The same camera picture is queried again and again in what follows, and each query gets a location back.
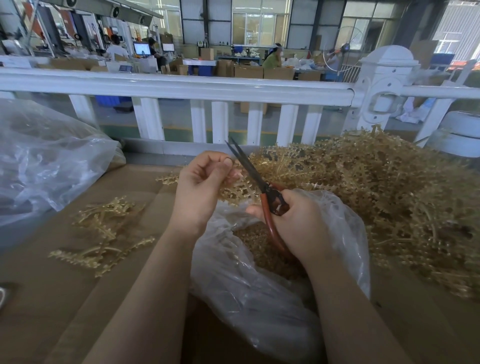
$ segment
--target left hand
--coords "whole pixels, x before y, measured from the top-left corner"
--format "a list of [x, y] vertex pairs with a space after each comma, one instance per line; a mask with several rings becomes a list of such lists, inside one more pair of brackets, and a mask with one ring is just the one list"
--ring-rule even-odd
[[228, 154], [205, 151], [183, 168], [168, 228], [196, 241], [213, 215], [220, 185], [235, 181], [239, 175], [232, 167]]

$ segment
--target green floor stripe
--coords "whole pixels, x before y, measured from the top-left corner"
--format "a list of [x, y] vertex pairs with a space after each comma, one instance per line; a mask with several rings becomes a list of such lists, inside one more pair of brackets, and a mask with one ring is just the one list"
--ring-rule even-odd
[[[140, 132], [136, 126], [118, 126], [118, 125], [102, 125], [103, 132], [111, 138], [140, 138]], [[169, 142], [193, 142], [193, 133], [186, 129], [170, 129], [164, 128], [165, 140]], [[233, 137], [235, 141], [244, 145], [247, 144], [247, 132], [229, 132], [229, 136]], [[325, 139], [324, 137], [317, 137], [317, 140]], [[207, 131], [207, 143], [212, 143], [212, 132]], [[300, 143], [301, 135], [294, 135], [293, 142]], [[260, 135], [261, 146], [274, 146], [276, 143], [276, 134], [262, 133]]]

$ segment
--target red scissor handle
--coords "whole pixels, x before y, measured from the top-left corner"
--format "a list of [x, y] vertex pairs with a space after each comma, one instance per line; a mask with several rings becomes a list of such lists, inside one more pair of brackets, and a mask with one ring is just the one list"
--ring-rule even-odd
[[[276, 183], [271, 183], [270, 185], [278, 191], [282, 191], [285, 189], [283, 186], [280, 186]], [[292, 261], [297, 260], [296, 257], [292, 254], [292, 252], [288, 249], [287, 245], [285, 244], [282, 237], [278, 233], [278, 230], [276, 229], [275, 223], [273, 221], [272, 213], [270, 212], [270, 206], [268, 204], [267, 194], [261, 194], [260, 200], [262, 202], [262, 210], [264, 212], [265, 223], [270, 232], [270, 237], [272, 240], [271, 243], [288, 260], [292, 260]], [[277, 211], [278, 212], [277, 215], [281, 216], [284, 213], [286, 213], [289, 209], [290, 209], [290, 206], [281, 205], [279, 210]]]

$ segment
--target hand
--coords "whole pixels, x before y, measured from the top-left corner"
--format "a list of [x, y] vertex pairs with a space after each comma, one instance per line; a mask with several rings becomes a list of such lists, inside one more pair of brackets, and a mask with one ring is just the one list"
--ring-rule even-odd
[[220, 185], [236, 179], [228, 154], [206, 151], [180, 172], [168, 228], [196, 241], [204, 232], [218, 199]]
[[[305, 192], [281, 193], [290, 210], [282, 216], [272, 215], [273, 221], [285, 244], [308, 270], [309, 265], [318, 263], [332, 250], [327, 226], [318, 205]], [[250, 205], [246, 212], [265, 222], [261, 206]]]

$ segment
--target computer monitor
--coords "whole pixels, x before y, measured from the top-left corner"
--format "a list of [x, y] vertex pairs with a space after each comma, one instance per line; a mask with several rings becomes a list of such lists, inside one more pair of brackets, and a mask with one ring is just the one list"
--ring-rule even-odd
[[139, 56], [145, 54], [146, 56], [150, 56], [150, 47], [147, 43], [134, 43], [133, 47], [135, 48], [135, 53]]
[[175, 51], [175, 49], [173, 47], [173, 44], [171, 44], [171, 43], [163, 43], [162, 46], [163, 46], [163, 50], [165, 52], [174, 52]]

